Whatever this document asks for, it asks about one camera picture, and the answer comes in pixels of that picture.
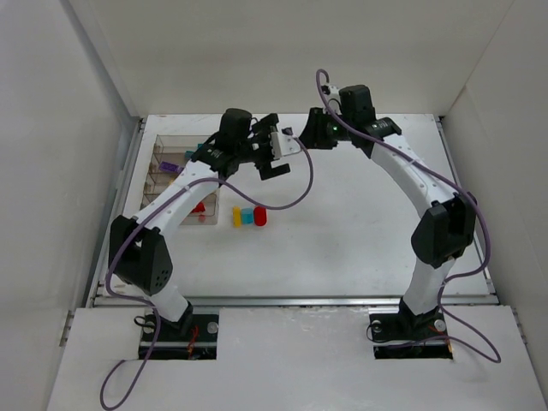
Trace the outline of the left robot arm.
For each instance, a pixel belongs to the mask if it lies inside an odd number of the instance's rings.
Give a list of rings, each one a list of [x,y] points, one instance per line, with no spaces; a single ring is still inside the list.
[[[226,110],[218,131],[194,151],[174,182],[132,217],[119,216],[111,223],[107,275],[136,287],[145,304],[179,331],[193,309],[171,280],[174,266],[167,242],[241,164],[254,164],[264,180],[289,172],[287,164],[274,167],[272,162],[300,148],[279,132],[278,122],[275,113],[255,122],[248,111]]]

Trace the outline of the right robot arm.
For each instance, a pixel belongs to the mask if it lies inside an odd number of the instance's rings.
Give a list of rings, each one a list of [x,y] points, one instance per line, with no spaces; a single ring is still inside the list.
[[[319,89],[324,108],[312,108],[300,136],[308,149],[330,150],[349,141],[381,167],[406,194],[420,221],[411,236],[416,256],[411,282],[397,313],[370,317],[372,340],[420,340],[444,322],[438,293],[474,237],[474,208],[457,189],[423,170],[419,156],[389,117],[379,118],[367,86]]]

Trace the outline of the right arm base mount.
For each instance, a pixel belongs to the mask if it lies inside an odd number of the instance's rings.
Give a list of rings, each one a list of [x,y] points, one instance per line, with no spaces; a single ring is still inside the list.
[[[403,313],[372,313],[367,337],[376,360],[452,360],[442,313],[413,324]]]

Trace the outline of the purple lego plate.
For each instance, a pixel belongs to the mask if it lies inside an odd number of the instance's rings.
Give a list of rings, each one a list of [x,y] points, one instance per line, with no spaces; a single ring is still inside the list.
[[[173,164],[169,162],[161,162],[158,166],[160,170],[165,173],[179,174],[181,172],[181,166],[178,164]]]

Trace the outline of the yellow lego plate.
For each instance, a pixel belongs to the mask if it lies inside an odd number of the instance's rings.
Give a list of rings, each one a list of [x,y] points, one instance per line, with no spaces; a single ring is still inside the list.
[[[232,222],[235,228],[239,228],[242,225],[241,209],[237,206],[232,208]]]

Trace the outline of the red rounded lego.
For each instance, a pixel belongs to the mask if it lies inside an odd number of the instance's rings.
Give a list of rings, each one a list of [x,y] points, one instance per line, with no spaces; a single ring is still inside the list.
[[[264,227],[268,222],[267,210],[263,206],[255,206],[253,209],[253,223],[255,226]]]

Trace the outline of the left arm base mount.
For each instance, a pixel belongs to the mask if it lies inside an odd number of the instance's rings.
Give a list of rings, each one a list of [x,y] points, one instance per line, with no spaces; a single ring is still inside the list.
[[[192,322],[183,335],[168,325],[162,324],[158,340],[150,360],[215,360],[217,358],[217,337],[219,313],[195,313]],[[154,337],[156,321],[152,313],[134,317],[134,324],[140,327],[138,356],[144,360]]]

